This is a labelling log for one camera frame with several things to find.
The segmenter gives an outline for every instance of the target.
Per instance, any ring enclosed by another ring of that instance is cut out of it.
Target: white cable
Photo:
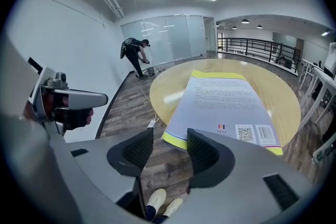
[[[142,94],[148,99],[148,101],[151,101],[151,100],[147,97],[147,95],[143,92],[143,90],[142,90],[140,87],[134,85],[132,82],[130,82],[130,81],[128,80],[128,78],[126,78],[126,80],[127,80],[129,83],[131,83],[134,87],[139,88],[139,89],[141,90]],[[155,118],[154,118],[154,120],[155,120],[155,122],[158,122],[158,120],[159,120],[159,117],[157,117],[157,120],[156,120],[156,113],[155,113]]]

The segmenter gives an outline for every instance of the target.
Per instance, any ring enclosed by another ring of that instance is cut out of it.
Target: trash can
[[[154,67],[148,67],[147,72],[148,72],[148,75],[150,75],[150,76],[154,75],[155,74]]]

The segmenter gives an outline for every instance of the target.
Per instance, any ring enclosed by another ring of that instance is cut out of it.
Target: wooden floor
[[[232,54],[208,54],[208,57],[236,59],[266,68],[283,79],[292,88],[299,101],[303,98],[306,91],[305,85],[301,91],[299,90],[298,77],[267,63]],[[182,61],[178,61],[161,66],[160,68],[166,69],[181,62]],[[141,87],[143,92],[149,97],[149,89],[154,79],[155,76],[152,76],[145,81],[139,81],[134,73],[128,76],[128,81],[124,83],[112,105],[105,121],[101,137],[117,135],[130,130],[140,130],[148,126],[149,122],[155,118],[155,112],[150,101],[142,94],[141,90],[134,87],[132,83]],[[313,100],[310,99],[302,109],[304,115],[308,112],[312,104]],[[321,146],[321,135],[327,130],[332,119],[332,113],[328,112],[318,123],[318,126],[315,126],[314,122],[322,111],[323,108],[319,107],[305,127],[283,147],[284,155],[282,156],[286,162],[306,175],[307,178],[315,184],[323,178],[323,174],[328,170],[331,164],[330,159],[324,159],[319,165],[312,165],[310,162],[312,153]],[[185,199],[187,197],[186,189],[188,180],[193,174],[188,154],[172,149],[160,140],[165,127],[166,125],[161,120],[155,124],[153,152],[141,174],[145,202],[148,201],[150,195],[156,189],[164,188],[167,191],[165,205],[161,207],[160,211],[164,210],[165,206],[173,199],[178,197]]]

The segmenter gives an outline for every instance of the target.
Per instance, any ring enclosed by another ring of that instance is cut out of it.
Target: book
[[[226,135],[283,154],[261,99],[237,73],[192,72],[162,140],[186,150],[188,128]]]

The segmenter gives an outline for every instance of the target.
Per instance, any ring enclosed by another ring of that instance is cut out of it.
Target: black railing
[[[262,58],[294,72],[298,69],[300,59],[300,50],[297,48],[253,38],[218,38],[218,51]]]

